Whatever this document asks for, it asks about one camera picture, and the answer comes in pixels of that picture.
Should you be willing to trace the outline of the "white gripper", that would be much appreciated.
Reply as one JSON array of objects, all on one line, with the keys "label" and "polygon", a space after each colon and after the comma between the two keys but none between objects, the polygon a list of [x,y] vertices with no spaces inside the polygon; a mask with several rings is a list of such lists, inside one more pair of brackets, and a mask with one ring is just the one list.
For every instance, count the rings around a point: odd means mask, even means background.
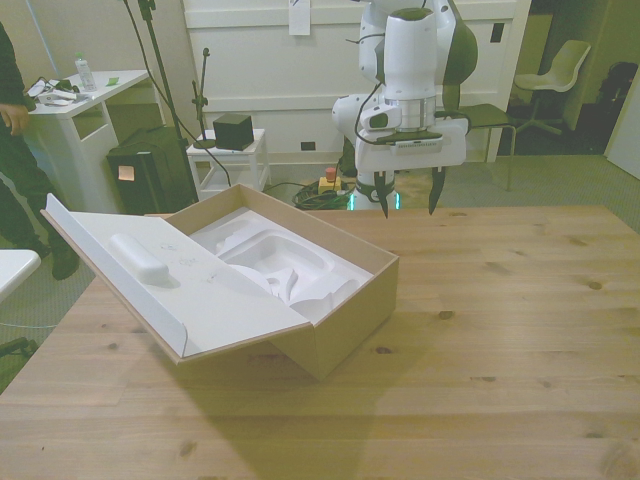
[{"label": "white gripper", "polygon": [[429,130],[360,132],[366,141],[356,141],[355,165],[359,173],[375,172],[374,186],[385,217],[389,212],[389,192],[384,171],[433,167],[428,200],[432,215],[445,184],[444,166],[460,165],[466,159],[467,132],[466,118],[438,119]]}]

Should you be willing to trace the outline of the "person's bare hand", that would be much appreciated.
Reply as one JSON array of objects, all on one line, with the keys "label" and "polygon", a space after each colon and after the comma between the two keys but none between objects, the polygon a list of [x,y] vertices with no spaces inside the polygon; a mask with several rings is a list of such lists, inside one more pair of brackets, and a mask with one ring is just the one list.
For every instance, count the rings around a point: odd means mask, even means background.
[{"label": "person's bare hand", "polygon": [[29,124],[29,111],[22,104],[0,104],[2,119],[12,136],[24,133]]}]

